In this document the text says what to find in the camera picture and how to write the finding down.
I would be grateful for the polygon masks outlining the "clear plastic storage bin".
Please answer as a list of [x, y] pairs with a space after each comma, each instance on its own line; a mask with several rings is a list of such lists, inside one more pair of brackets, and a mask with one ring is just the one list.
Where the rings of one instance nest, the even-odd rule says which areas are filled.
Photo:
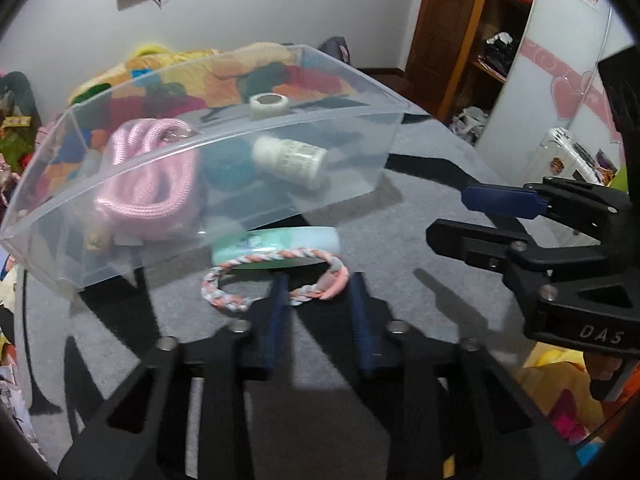
[[145, 56], [74, 96], [1, 223], [70, 294], [367, 194], [409, 102], [301, 44]]

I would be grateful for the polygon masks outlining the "white tape roll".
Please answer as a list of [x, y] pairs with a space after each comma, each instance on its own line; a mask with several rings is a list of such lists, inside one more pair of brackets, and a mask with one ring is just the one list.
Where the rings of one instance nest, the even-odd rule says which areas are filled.
[[290, 111], [290, 100], [287, 96], [276, 92], [258, 93], [250, 97], [250, 119], [262, 120], [287, 115]]

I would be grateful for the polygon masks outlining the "white wardrobe sliding door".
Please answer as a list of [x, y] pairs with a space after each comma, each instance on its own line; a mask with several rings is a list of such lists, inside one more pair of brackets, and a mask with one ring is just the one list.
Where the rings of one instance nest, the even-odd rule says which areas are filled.
[[600, 61], [634, 43], [610, 0], [534, 0], [506, 84], [475, 145], [498, 176], [515, 183], [544, 135], [567, 129], [589, 154], [625, 165]]

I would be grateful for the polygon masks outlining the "white pill bottle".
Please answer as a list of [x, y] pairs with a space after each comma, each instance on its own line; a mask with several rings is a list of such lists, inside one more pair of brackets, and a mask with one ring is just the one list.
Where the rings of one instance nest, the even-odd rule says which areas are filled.
[[260, 136], [252, 147], [252, 159], [259, 170], [310, 190], [322, 185], [328, 155], [320, 146], [273, 136]]

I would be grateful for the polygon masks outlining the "brown wooden door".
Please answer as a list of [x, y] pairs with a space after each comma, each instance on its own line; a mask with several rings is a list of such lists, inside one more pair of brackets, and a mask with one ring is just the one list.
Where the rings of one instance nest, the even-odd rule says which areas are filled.
[[454, 106], [485, 0], [422, 0], [405, 75], [416, 102], [441, 122]]

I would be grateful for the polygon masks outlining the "purple backpack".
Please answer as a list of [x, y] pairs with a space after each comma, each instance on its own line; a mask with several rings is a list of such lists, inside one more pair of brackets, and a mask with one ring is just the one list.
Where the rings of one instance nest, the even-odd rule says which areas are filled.
[[326, 41], [323, 41], [318, 49], [321, 52], [332, 56], [332, 58], [336, 58], [337, 60], [347, 65], [352, 64], [352, 57], [350, 56], [349, 48], [344, 37], [331, 37]]

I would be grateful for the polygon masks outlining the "teal round container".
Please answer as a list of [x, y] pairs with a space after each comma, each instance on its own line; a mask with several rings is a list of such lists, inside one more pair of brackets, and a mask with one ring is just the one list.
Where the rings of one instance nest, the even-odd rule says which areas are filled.
[[221, 140], [200, 149], [202, 173], [213, 188], [232, 192], [254, 181], [250, 144], [239, 138]]

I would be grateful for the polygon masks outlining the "colourful patchwork quilt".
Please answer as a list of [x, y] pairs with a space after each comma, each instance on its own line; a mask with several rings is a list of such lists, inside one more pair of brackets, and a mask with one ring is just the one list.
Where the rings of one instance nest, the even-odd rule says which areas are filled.
[[340, 74], [342, 63], [322, 68], [322, 56], [302, 59], [303, 51], [258, 42], [224, 52], [215, 49], [150, 52], [121, 62], [84, 82], [70, 94], [73, 106], [90, 100], [87, 118], [78, 116], [81, 139], [54, 149], [55, 158], [36, 173], [30, 185], [36, 204], [47, 200], [76, 176], [85, 149], [104, 149], [108, 135], [134, 118], [177, 117], [194, 110], [223, 110], [245, 104], [258, 93], [276, 92], [294, 102], [351, 96], [355, 88]]

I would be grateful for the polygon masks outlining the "grey green plush cushion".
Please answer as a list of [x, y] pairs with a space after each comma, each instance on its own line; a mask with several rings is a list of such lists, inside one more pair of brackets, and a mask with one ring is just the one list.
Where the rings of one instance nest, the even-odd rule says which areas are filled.
[[9, 72], [1, 77], [1, 116], [39, 119], [32, 86], [22, 72]]

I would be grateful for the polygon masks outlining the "yellow plush toy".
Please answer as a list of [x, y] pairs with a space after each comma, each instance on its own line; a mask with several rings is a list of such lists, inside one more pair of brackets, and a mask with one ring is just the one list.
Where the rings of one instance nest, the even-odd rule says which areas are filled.
[[159, 54], [171, 54], [171, 50], [159, 44], [142, 44], [131, 53], [130, 58], [143, 58], [144, 56]]

